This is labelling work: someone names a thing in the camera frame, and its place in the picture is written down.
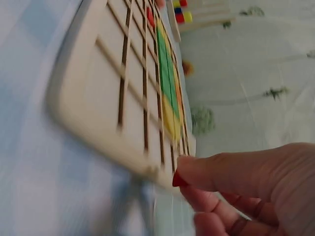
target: painted fingernail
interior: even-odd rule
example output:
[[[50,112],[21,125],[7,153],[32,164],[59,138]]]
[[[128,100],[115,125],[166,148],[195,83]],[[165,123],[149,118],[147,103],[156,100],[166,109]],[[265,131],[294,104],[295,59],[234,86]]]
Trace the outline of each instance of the painted fingernail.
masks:
[[[177,171],[175,171],[175,174],[173,176],[173,187],[186,187],[189,186],[189,184],[182,179],[182,177],[179,175]]]

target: blue wooden piece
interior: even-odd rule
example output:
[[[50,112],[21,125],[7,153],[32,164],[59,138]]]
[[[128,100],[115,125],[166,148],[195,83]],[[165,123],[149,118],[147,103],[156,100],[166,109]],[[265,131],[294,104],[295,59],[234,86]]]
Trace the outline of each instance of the blue wooden piece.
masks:
[[[175,7],[174,8],[175,14],[182,14],[182,8],[181,7]]]

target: wooden toy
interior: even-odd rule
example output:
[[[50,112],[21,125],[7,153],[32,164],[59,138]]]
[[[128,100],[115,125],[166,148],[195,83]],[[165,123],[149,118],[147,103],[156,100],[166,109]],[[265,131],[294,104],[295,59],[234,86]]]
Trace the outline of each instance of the wooden toy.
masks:
[[[83,1],[52,74],[51,114],[106,157],[178,191],[176,158],[193,144],[177,65],[153,0]]]

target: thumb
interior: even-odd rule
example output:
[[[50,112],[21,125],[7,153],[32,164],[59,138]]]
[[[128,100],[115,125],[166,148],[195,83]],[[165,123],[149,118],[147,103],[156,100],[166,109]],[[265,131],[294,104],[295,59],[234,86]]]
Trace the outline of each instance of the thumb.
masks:
[[[234,193],[271,202],[278,183],[293,168],[309,144],[243,153],[221,153],[208,158],[178,158],[177,172],[188,185],[206,191]]]

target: red wooden piece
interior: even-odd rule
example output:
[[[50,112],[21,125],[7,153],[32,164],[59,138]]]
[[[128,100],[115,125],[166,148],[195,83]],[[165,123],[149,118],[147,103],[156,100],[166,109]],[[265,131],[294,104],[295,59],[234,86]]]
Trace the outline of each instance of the red wooden piece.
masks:
[[[183,14],[176,14],[176,21],[178,24],[185,23],[185,18]]]
[[[154,23],[154,17],[153,17],[153,14],[152,14],[152,11],[149,7],[147,7],[147,18],[148,18],[148,21],[150,23],[150,25],[155,28],[155,23]]]
[[[187,7],[187,0],[180,0],[179,1],[182,7]]]

